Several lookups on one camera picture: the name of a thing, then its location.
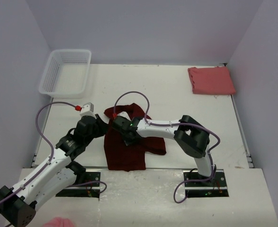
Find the dark red t shirt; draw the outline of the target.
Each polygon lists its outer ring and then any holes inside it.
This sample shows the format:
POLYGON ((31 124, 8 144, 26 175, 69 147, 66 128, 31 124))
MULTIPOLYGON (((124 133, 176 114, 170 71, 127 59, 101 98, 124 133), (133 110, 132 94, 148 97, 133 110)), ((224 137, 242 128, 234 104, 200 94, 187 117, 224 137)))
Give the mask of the dark red t shirt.
POLYGON ((117 171, 145 170, 145 153, 164 156, 166 146, 164 139, 148 137, 139 140, 138 143, 127 146, 120 133, 114 130, 111 125, 114 113, 126 112, 128 117, 143 117, 143 109, 132 103, 130 105, 117 105, 114 110, 112 107, 104 111, 104 115, 109 118, 109 129, 104 137, 104 151, 107 159, 108 169, 117 171))

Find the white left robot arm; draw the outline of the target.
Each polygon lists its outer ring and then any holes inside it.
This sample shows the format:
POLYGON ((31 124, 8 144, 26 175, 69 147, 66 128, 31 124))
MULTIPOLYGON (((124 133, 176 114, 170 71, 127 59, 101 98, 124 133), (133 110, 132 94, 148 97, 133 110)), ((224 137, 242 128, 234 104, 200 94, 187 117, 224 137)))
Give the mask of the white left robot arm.
POLYGON ((10 188, 0 189, 0 214, 10 225, 25 227, 36 212, 63 189, 99 184, 100 181, 85 181, 86 169, 75 158, 107 131, 108 124, 98 115, 83 116, 28 176, 10 188))

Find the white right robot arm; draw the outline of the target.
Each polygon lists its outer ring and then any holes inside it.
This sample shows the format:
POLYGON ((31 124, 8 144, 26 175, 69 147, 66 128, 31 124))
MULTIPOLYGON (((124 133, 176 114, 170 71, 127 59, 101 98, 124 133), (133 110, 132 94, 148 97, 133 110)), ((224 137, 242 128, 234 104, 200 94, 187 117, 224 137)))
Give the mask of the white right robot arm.
POLYGON ((186 155, 194 158, 201 177, 209 178, 214 174, 209 154, 209 137, 212 132, 188 115, 174 121, 156 121, 143 117, 129 120, 118 115, 112 122, 112 128, 120 133, 126 145, 151 137, 174 140, 186 155))

